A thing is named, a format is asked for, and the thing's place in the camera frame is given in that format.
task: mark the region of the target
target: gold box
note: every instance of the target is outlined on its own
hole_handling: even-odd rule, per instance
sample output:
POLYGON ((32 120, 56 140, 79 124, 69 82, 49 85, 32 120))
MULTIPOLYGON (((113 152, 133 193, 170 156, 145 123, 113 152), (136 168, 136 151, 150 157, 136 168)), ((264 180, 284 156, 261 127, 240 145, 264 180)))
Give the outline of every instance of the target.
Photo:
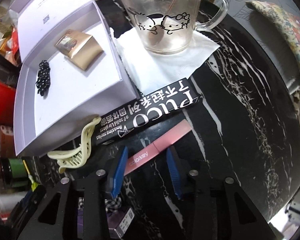
POLYGON ((95 57, 103 52, 92 35, 74 30, 67 30, 55 46, 82 70, 86 70, 95 57))

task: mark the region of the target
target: blue gripper pad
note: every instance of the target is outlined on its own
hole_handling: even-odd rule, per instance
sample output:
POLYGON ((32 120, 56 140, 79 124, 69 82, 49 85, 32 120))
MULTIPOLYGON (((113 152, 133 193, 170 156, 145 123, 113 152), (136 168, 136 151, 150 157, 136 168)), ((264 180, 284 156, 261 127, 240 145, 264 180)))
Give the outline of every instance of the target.
POLYGON ((172 181, 172 185, 173 185, 173 189, 174 189, 174 193, 176 194, 176 196, 178 197, 178 199, 182 198, 182 182, 181 182, 181 176, 176 164, 176 160, 174 155, 177 154, 177 152, 175 151, 174 147, 169 147, 167 149, 167 164, 168 164, 168 169, 169 169, 169 173, 170 173, 170 177, 171 177, 171 181, 172 181))
POLYGON ((121 146, 114 159, 109 160, 110 167, 107 170, 107 183, 106 183, 106 198, 114 199, 120 193, 124 171, 128 161, 128 148, 121 146))

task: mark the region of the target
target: glass mug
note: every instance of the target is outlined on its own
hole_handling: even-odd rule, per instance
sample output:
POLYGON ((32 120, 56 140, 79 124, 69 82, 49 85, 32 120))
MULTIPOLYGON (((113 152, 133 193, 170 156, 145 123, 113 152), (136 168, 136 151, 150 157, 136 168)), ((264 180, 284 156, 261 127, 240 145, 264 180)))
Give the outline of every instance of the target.
POLYGON ((214 28, 226 16, 229 4, 221 0, 218 13, 196 23, 201 0, 122 0, 143 46, 154 53, 173 54, 185 49, 193 31, 214 28))

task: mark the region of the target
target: glass mug handle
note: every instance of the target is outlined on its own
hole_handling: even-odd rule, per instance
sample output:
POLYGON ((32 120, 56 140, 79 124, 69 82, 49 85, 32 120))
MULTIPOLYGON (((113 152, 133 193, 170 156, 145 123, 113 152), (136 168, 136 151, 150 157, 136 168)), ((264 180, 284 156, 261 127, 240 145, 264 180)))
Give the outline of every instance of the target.
POLYGON ((219 11, 210 21, 208 21, 206 23, 196 23, 195 24, 195 29, 197 31, 210 30, 210 29, 216 27, 223 20, 223 18, 226 16, 226 14, 228 12, 229 3, 228 3, 228 0, 221 0, 221 1, 222 1, 222 5, 221 5, 219 11))

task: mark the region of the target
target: qr code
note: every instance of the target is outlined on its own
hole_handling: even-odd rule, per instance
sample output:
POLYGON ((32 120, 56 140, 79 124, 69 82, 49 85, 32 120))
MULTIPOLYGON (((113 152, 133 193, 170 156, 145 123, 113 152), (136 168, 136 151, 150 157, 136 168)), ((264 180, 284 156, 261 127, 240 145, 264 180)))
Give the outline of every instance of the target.
POLYGON ((49 15, 47 15, 45 18, 43 18, 43 24, 45 24, 48 20, 50 20, 49 15))
POLYGON ((129 210, 129 217, 130 217, 131 219, 133 219, 133 212, 132 212, 131 209, 129 210))

